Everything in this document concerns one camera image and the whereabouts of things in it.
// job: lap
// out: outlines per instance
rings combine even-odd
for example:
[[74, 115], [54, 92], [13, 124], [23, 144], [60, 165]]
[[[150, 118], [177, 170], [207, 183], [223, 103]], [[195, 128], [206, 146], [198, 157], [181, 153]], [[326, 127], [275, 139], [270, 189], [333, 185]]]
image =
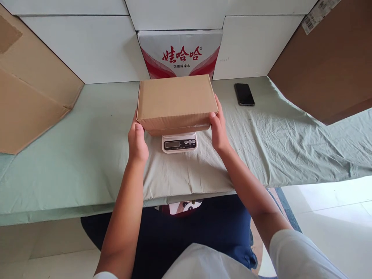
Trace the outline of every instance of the lap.
[[[81, 218], [94, 244], [101, 249], [111, 214]], [[192, 243], [220, 251], [248, 268], [254, 266], [250, 215], [237, 195], [204, 199], [189, 216], [166, 215], [143, 208], [133, 278], [161, 278]]]

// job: red chinese text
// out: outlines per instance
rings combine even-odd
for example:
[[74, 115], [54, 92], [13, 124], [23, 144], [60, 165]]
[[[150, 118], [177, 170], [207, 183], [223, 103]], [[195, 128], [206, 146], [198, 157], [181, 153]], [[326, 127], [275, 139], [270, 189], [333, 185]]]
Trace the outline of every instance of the red chinese text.
[[174, 47], [170, 46], [170, 52], [166, 51], [166, 53], [163, 52], [163, 58], [162, 60], [164, 61], [169, 61], [169, 63], [176, 63], [177, 59], [180, 59], [180, 61], [184, 62], [186, 61], [186, 56], [192, 57], [193, 60], [197, 60], [200, 55], [202, 55], [199, 50], [201, 50], [202, 47], [197, 47], [194, 52], [187, 53], [185, 51], [185, 46], [182, 46], [180, 52], [175, 52]]
[[199, 46], [196, 47], [195, 51], [194, 52], [190, 52], [190, 57], [193, 58], [193, 60], [197, 60], [199, 58], [199, 55], [202, 55], [200, 52], [199, 52]]
[[167, 54], [165, 54], [165, 53], [163, 52], [163, 58], [162, 58], [162, 59], [163, 59], [164, 61], [168, 61], [168, 57], [169, 57], [169, 63], [176, 63], [177, 60], [174, 59], [174, 53], [175, 53], [175, 51], [174, 51], [173, 46], [170, 46], [170, 52], [167, 51]]
[[185, 51], [185, 46], [182, 46], [181, 51], [176, 54], [176, 57], [181, 61], [186, 61], [186, 55], [189, 56], [189, 54]]

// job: white box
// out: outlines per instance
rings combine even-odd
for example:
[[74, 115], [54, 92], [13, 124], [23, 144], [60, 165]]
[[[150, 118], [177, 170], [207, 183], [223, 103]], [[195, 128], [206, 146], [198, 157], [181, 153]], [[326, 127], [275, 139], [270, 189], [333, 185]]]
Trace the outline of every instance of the white box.
[[86, 84], [149, 79], [129, 16], [21, 19]]
[[227, 16], [305, 15], [318, 0], [231, 0]]
[[151, 79], [209, 74], [222, 40], [222, 30], [139, 31], [138, 40]]
[[124, 0], [0, 0], [13, 15], [129, 15]]
[[230, 0], [126, 0], [140, 30], [222, 29]]
[[303, 15], [226, 17], [213, 80], [266, 76]]

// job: forearm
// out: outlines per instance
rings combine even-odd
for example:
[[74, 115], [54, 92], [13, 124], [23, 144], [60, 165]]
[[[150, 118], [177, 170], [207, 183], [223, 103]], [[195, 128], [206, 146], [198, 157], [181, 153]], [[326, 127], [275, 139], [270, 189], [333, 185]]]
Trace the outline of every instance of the forearm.
[[253, 175], [233, 148], [229, 147], [227, 150], [219, 152], [219, 154], [230, 175], [236, 193], [252, 217], [279, 211], [262, 183]]
[[[144, 169], [144, 163], [128, 161], [96, 273], [104, 270], [112, 270], [116, 274], [131, 273], [141, 224]], [[127, 256], [118, 265], [116, 261], [122, 260], [122, 253]], [[120, 267], [125, 271], [116, 272], [111, 267]]]
[[262, 183], [253, 175], [233, 148], [229, 147], [219, 152], [219, 155], [230, 175], [236, 193], [250, 213], [269, 250], [272, 236], [281, 229], [291, 229], [291, 225]]

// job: black phone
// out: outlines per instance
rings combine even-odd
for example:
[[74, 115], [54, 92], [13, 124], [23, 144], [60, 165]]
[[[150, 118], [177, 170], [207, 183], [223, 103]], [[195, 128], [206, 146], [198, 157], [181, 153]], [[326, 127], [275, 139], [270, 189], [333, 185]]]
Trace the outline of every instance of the black phone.
[[251, 89], [246, 83], [235, 83], [234, 84], [236, 97], [238, 98], [239, 105], [254, 106], [255, 101], [252, 96]]

